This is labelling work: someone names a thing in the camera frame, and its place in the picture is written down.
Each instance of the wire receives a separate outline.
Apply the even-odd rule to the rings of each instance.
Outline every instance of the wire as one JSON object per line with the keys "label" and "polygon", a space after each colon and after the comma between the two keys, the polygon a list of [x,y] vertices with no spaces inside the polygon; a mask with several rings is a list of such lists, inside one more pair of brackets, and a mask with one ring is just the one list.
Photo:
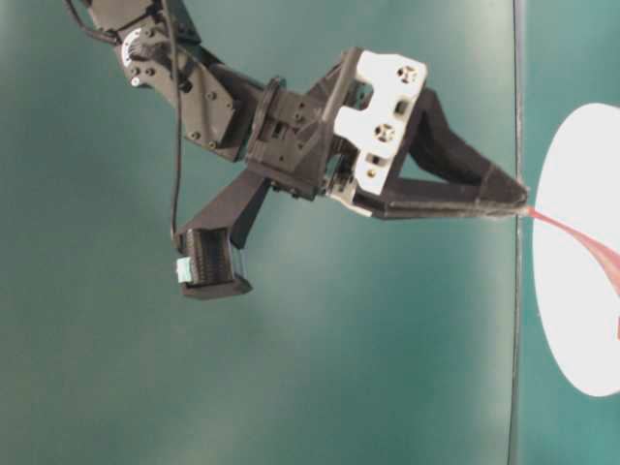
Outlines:
{"label": "wire", "polygon": [[170,55],[172,62],[172,85],[174,90],[172,92],[174,107],[176,109],[176,131],[174,135],[174,181],[172,184],[172,199],[170,203],[170,237],[174,247],[179,253],[182,252],[182,247],[179,238],[176,237],[176,215],[178,210],[178,197],[181,187],[181,142],[182,142],[182,116],[181,116],[181,95],[178,85],[178,50],[176,43],[176,32],[174,30],[174,24],[172,23],[171,9],[169,0],[163,0],[164,6],[164,19],[168,27],[168,33],[170,35]]}
{"label": "wire", "polygon": [[76,7],[74,7],[72,0],[64,0],[64,2],[65,2],[65,7],[67,8],[67,11],[69,12],[69,15],[71,15],[73,20],[76,22],[77,26],[79,26],[79,28],[84,32],[84,34],[86,34],[91,39],[95,39],[96,41],[100,41],[100,42],[105,42],[113,46],[118,46],[120,44],[120,39],[115,33],[98,31],[96,29],[91,29],[90,27],[86,26],[86,24],[84,24],[81,18],[79,17],[78,12],[76,11]]}

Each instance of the white mounting plate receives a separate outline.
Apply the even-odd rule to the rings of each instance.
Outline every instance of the white mounting plate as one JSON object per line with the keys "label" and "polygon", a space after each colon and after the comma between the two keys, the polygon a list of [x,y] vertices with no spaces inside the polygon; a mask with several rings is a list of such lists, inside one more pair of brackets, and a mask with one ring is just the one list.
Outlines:
{"label": "white mounting plate", "polygon": [[367,108],[342,107],[334,134],[359,150],[354,176],[364,191],[383,191],[427,75],[426,65],[401,55],[366,50],[359,57],[356,80],[372,85],[373,95]]}

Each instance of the green wall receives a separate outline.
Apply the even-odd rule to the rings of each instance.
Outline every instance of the green wall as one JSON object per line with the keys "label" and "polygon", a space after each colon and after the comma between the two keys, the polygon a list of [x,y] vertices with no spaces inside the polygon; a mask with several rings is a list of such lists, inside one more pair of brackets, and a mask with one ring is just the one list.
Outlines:
{"label": "green wall", "polygon": [[[522,3],[523,171],[534,198],[544,156],[562,121],[587,103],[620,104],[620,3]],[[530,224],[525,221],[517,463],[615,465],[620,396],[581,394],[553,360],[538,315]]]}
{"label": "green wall", "polygon": [[[187,6],[206,47],[299,91],[353,45],[429,63],[450,124],[514,171],[512,2]],[[0,99],[0,462],[506,462],[514,221],[270,195],[255,290],[196,302],[172,271],[167,104],[50,1],[0,0]],[[187,146],[181,219],[240,168]]]}

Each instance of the screw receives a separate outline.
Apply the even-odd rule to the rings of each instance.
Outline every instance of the screw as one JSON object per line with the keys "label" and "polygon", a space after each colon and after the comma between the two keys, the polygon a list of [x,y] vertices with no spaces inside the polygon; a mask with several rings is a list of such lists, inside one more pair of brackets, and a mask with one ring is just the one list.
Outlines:
{"label": "screw", "polygon": [[394,128],[388,124],[380,124],[375,128],[375,137],[381,142],[389,142],[396,136]]}
{"label": "screw", "polygon": [[400,80],[402,80],[405,84],[413,82],[418,77],[418,71],[411,66],[403,66],[398,70],[397,74]]}

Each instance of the white disc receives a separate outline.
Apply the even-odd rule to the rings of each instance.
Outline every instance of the white disc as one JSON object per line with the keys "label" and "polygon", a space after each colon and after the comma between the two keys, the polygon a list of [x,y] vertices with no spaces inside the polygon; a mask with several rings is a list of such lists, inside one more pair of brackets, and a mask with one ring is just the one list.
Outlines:
{"label": "white disc", "polygon": [[[590,104],[558,130],[536,209],[620,251],[620,109]],[[620,298],[576,239],[535,221],[534,277],[542,326],[560,369],[593,396],[620,392]]]}

